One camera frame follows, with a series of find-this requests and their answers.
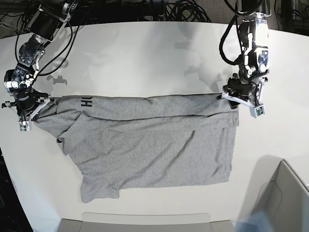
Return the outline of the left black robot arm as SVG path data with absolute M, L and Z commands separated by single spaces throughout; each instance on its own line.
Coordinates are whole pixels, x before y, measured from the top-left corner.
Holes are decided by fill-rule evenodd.
M 227 100 L 231 109 L 245 105 L 253 117 L 258 117 L 265 113 L 262 98 L 264 84 L 268 81 L 266 75 L 270 71 L 267 23 L 267 18 L 271 16 L 270 2 L 243 0 L 235 6 L 229 1 L 225 1 L 225 4 L 234 16 L 220 39 L 219 53 L 224 62 L 238 66 L 239 71 L 228 79 L 217 99 Z M 240 46 L 240 55 L 234 61 L 229 60 L 223 50 L 232 26 L 236 27 Z

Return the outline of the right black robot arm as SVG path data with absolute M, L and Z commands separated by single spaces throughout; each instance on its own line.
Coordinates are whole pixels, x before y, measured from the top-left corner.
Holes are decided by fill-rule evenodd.
M 34 5 L 35 13 L 26 23 L 32 36 L 15 52 L 17 65 L 4 77 L 4 87 L 14 102 L 7 101 L 2 107 L 15 107 L 21 126 L 29 123 L 49 102 L 48 94 L 32 87 L 41 72 L 39 61 L 47 45 L 68 24 L 77 4 L 76 0 L 40 0 Z

